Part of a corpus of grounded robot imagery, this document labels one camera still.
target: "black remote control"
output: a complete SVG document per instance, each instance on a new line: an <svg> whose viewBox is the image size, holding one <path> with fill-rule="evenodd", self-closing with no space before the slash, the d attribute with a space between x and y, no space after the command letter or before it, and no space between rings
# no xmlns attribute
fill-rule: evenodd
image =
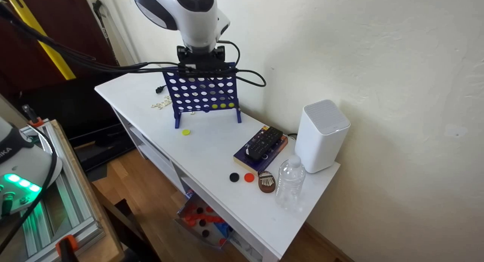
<svg viewBox="0 0 484 262"><path fill-rule="evenodd" d="M281 139L281 136L282 131L269 127L250 147L245 149L245 155L252 160L260 160L264 153Z"/></svg>

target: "purple book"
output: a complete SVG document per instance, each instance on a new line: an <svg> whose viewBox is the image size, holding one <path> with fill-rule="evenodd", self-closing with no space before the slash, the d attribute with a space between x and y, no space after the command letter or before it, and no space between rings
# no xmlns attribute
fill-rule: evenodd
<svg viewBox="0 0 484 262"><path fill-rule="evenodd" d="M255 175L258 175L260 172L266 170L266 168L271 164L274 158L283 150L283 148L287 145L287 136L282 136L279 141L277 141L263 156L262 159L259 161L254 161L249 157L245 156L245 149L250 147L252 143L254 143L258 138L260 138L261 134L264 133L268 129L268 126L263 126L261 130L254 135L238 152L234 155L234 161L237 164L240 164L242 167L247 169L248 171L252 172Z"/></svg>

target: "red game piece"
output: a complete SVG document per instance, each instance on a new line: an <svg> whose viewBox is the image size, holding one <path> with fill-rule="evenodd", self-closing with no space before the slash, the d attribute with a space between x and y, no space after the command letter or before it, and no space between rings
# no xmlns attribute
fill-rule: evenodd
<svg viewBox="0 0 484 262"><path fill-rule="evenodd" d="M252 174L252 173L250 173L250 172L249 172L249 173L246 173L246 174L244 175L244 180L245 180L246 182L248 182L248 183L252 183L252 182L254 181L254 174Z"/></svg>

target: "white router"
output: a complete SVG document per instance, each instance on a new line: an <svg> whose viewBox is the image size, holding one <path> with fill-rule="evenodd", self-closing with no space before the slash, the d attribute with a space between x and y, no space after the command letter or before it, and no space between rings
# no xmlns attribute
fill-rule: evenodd
<svg viewBox="0 0 484 262"><path fill-rule="evenodd" d="M349 126L349 120L331 100L304 106L295 152L307 172L313 174L334 163Z"/></svg>

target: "blue plastic stand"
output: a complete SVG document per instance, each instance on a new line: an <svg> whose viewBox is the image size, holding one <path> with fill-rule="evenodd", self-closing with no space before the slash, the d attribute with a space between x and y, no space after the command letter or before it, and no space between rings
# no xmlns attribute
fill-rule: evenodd
<svg viewBox="0 0 484 262"><path fill-rule="evenodd" d="M176 71L177 67L168 67ZM180 127L182 113L235 109L237 122L240 117L235 73L218 78L181 78L176 72L163 72L166 87L171 96L175 117L175 128Z"/></svg>

